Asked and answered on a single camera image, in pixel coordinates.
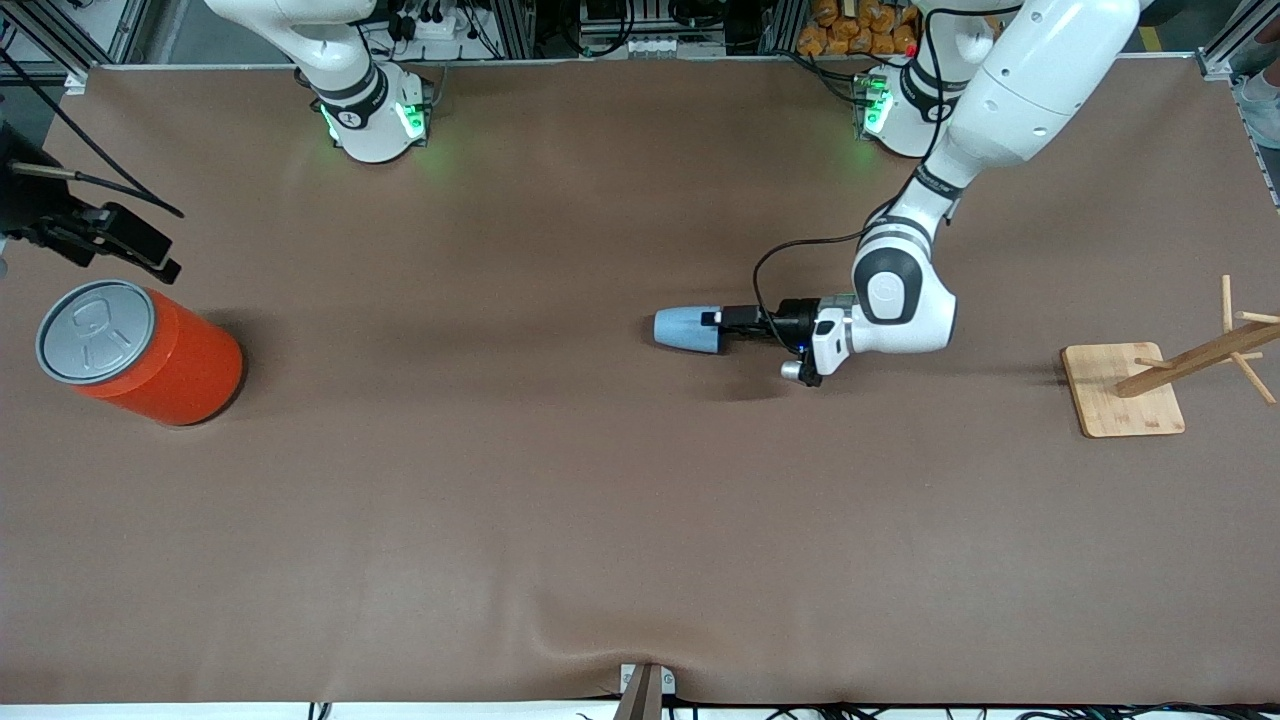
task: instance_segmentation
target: shoe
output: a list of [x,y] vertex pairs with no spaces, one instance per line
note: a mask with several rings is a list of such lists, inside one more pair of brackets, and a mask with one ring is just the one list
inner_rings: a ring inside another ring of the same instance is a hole
[[1233,94],[1244,115],[1244,126],[1253,135],[1253,142],[1261,147],[1280,150],[1280,97],[1272,100],[1245,100],[1240,91],[1244,85],[1235,86]]

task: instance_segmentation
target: gray lid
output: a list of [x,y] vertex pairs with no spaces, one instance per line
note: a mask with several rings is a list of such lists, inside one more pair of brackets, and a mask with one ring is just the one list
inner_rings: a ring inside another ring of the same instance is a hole
[[156,309],[141,287],[96,281],[68,292],[40,323],[36,359],[55,380],[86,386],[106,382],[151,343]]

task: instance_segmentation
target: wooden stand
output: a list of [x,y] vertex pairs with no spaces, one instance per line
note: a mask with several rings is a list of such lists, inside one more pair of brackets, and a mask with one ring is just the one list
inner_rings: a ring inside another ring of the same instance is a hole
[[[1239,328],[1234,320],[1247,320]],[[1280,315],[1231,313],[1231,277],[1222,275],[1222,336],[1165,360],[1151,342],[1073,345],[1062,365],[1080,429],[1091,438],[1166,436],[1187,429],[1170,383],[1217,364],[1234,364],[1267,405],[1276,398],[1249,366],[1248,352],[1280,338]]]

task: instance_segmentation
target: brown table surface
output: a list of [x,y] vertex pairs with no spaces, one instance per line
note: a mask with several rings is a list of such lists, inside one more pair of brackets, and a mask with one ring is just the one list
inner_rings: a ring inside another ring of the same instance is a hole
[[[285,72],[88,88],[67,106],[188,213],[146,210],[187,266],[166,292],[252,372],[197,429],[83,400],[36,365],[42,313],[146,277],[12,252],[4,701],[573,697],[635,660],[714,702],[1280,700],[1280,415],[1224,368],[1178,386],[1184,436],[1091,441],[1057,363],[1212,337],[1222,273],[1280,309],[1280,222],[1190,60],[1121,61],[975,183],[936,252],[948,350],[819,391],[773,347],[646,340],[910,172],[799,68],[460,69],[387,167]],[[852,251],[781,256],[765,292],[842,291]]]

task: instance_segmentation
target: red can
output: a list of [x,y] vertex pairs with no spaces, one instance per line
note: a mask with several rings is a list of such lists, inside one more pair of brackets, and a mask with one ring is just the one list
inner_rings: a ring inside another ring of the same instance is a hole
[[40,323],[36,359],[49,377],[166,425],[216,415],[244,374],[227,331],[154,290],[97,281]]

